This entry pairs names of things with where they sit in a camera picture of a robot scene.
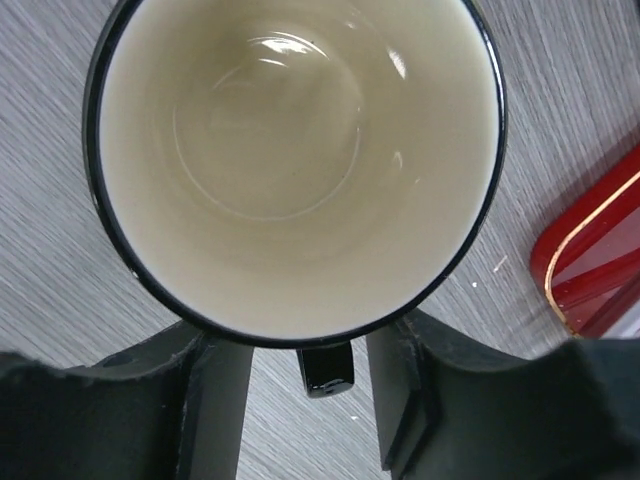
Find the red dessert tray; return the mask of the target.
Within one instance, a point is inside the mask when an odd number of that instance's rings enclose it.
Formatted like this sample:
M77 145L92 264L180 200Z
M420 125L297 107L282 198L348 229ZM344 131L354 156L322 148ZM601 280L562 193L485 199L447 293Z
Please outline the red dessert tray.
M574 336L639 336L639 149L537 239L530 272Z

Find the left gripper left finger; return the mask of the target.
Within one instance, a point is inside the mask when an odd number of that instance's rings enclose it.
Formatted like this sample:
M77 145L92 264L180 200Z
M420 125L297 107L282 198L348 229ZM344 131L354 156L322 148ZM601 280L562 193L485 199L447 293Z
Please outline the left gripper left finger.
M177 323L92 366L1 356L5 479L232 479L253 351Z

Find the beige mug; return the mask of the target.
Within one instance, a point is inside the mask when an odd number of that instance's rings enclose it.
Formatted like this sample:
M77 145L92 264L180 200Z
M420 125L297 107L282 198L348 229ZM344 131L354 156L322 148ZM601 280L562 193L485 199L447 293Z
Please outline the beige mug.
M506 130L473 1L120 1L82 116L128 270L185 321L295 350L312 398L459 264Z

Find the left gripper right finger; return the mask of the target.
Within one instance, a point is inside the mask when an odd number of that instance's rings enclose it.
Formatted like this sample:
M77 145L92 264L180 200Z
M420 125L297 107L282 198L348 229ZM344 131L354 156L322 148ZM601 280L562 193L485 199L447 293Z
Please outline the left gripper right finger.
M526 360L415 310L366 342L395 479L639 475L635 340L569 340Z

